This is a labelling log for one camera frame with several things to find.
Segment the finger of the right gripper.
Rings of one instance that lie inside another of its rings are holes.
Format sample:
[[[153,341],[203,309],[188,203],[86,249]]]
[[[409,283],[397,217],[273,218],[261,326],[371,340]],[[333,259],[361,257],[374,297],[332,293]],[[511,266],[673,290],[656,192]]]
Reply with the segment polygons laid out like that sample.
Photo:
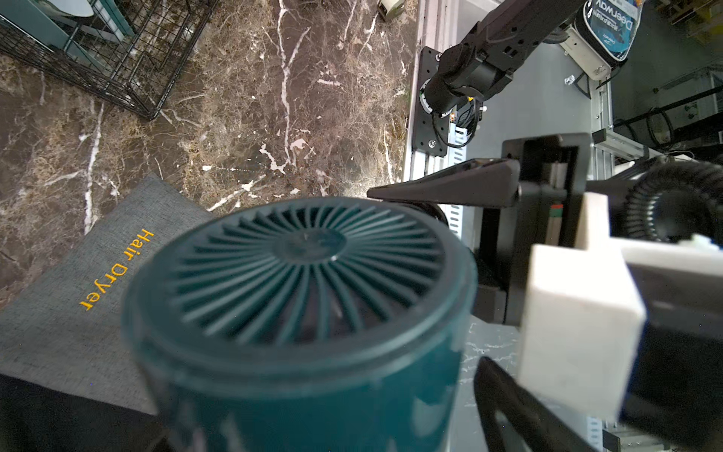
[[[367,190],[382,201],[506,208],[516,202],[521,164],[516,159],[470,159],[417,180]]]
[[[478,361],[474,374],[474,399],[489,451],[508,449],[497,414],[504,414],[512,429],[533,451],[594,449],[488,357]]]

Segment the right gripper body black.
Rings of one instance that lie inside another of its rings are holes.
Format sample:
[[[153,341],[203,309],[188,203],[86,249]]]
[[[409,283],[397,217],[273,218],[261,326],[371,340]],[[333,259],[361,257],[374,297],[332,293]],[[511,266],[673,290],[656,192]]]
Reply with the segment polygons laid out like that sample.
[[[519,166],[510,206],[484,207],[474,246],[478,290],[473,315],[519,325],[535,245],[572,248],[594,156],[590,133],[507,140],[501,156]]]

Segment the dark green hair dryer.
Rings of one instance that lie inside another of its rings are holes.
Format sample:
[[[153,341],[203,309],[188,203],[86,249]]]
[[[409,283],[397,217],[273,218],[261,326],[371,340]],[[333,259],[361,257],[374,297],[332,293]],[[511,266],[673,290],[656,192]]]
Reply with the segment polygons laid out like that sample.
[[[175,451],[443,451],[476,284],[427,214],[296,199],[163,247],[124,335]]]

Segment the grey hair dryer pouch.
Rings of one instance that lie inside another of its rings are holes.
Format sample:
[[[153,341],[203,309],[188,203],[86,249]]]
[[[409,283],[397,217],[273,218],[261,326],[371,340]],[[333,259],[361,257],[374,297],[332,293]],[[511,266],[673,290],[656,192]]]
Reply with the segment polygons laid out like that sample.
[[[147,176],[2,311],[2,376],[155,414],[122,337],[122,298],[146,261],[212,218]]]

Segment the black pouch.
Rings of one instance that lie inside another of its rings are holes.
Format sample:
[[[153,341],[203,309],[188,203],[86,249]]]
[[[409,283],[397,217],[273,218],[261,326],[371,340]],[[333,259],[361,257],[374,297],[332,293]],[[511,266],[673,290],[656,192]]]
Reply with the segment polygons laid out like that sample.
[[[152,415],[1,378],[3,451],[170,451]]]

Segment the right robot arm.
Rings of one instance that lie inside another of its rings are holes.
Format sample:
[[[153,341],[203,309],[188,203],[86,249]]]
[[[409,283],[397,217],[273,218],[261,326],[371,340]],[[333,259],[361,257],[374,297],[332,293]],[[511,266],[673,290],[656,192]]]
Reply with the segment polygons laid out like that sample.
[[[482,105],[580,8],[578,1],[506,1],[459,44],[442,52],[423,48],[410,115],[412,150],[446,156],[461,144],[460,134],[474,137]],[[499,158],[470,159],[368,194],[432,216],[440,216],[443,205],[481,208],[474,313],[517,326],[533,250],[574,246],[592,152],[588,134],[512,139]],[[535,451],[589,450],[588,442],[489,358],[476,369],[474,396],[491,451],[509,450],[511,433]]]

